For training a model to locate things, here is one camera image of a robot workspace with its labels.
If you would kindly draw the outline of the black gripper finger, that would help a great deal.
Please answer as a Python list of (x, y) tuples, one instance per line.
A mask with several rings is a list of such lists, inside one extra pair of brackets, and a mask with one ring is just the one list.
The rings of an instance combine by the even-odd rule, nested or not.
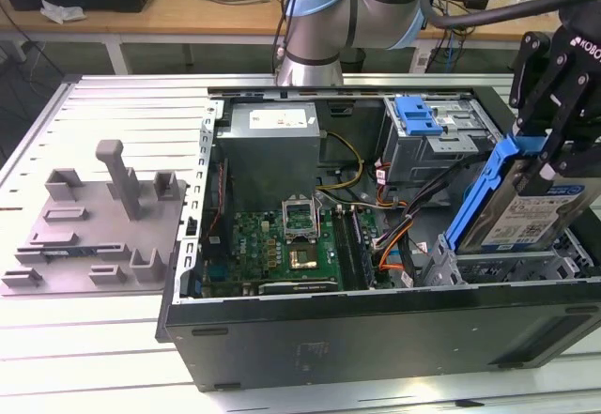
[(570, 60), (561, 38), (541, 32), (527, 32), (522, 37), (509, 96), (510, 106), (517, 109), (514, 135), (542, 135), (559, 109), (551, 95)]
[(560, 106), (551, 122), (551, 133), (539, 157), (539, 176), (545, 180), (562, 177), (600, 177), (600, 107), (598, 89), (589, 73), (568, 79), (552, 98)]

